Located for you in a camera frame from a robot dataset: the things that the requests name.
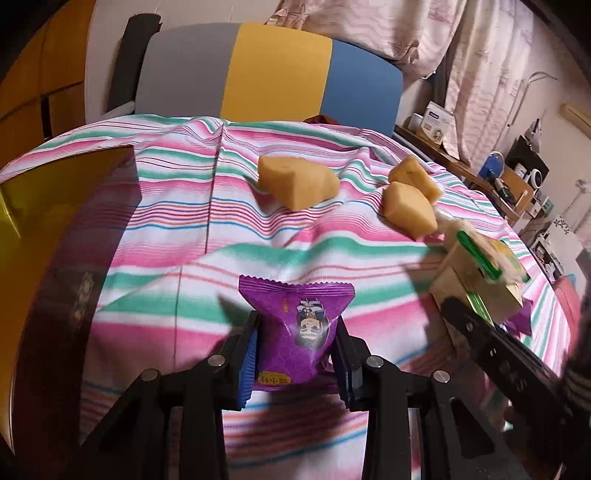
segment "curtain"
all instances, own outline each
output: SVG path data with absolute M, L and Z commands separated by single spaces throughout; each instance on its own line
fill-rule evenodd
M 477 171 L 506 124 L 530 55 L 534 16 L 519 0 L 467 0 L 445 108 L 457 139 L 444 146 Z
M 439 65 L 466 0 L 284 0 L 269 25 L 298 28 L 391 59 L 414 80 Z

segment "pink striped fabric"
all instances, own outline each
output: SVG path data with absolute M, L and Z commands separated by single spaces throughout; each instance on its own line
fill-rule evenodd
M 414 242 L 379 213 L 388 172 L 408 155 L 404 147 L 349 127 L 136 115 L 57 137 L 6 166 L 0 182 L 67 155 L 120 145 L 134 148 L 142 200 L 93 318 L 82 438 L 142 370 L 190 368 L 244 323 L 249 306 L 237 291 L 240 274 L 351 282 L 357 295 L 343 317 L 372 353 L 419 374 L 455 372 L 452 344 L 428 293 L 445 255 L 441 238 Z M 340 178 L 339 195 L 287 211 L 256 184 L 263 154 L 328 165 Z M 525 245 L 484 196 L 436 164 L 424 168 L 445 188 L 441 208 L 507 241 L 519 256 L 532 276 L 523 295 L 534 302 L 533 336 L 522 341 L 560 372 L 570 332 Z M 464 384 L 475 399 L 490 397 L 477 374 Z M 254 392 L 242 412 L 223 419 L 232 479 L 361 475 L 367 416 L 347 412 L 338 396 Z M 174 456 L 170 468 L 174 475 Z

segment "chair backrest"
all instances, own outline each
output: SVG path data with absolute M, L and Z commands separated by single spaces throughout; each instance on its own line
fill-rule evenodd
M 302 121 L 323 113 L 390 136 L 402 73 L 361 48 L 260 24 L 198 24 L 156 33 L 136 113 Z

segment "plastic wrapped snack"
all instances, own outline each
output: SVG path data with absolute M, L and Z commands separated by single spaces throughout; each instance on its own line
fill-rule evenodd
M 313 384 L 340 314 L 355 297 L 350 283 L 292 285 L 241 276 L 238 290 L 261 316 L 255 390 Z

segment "yellow chair panel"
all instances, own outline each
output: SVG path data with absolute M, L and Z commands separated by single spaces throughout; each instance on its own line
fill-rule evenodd
M 332 40 L 327 37 L 242 24 L 228 68 L 222 118 L 302 121 L 317 115 L 331 52 Z

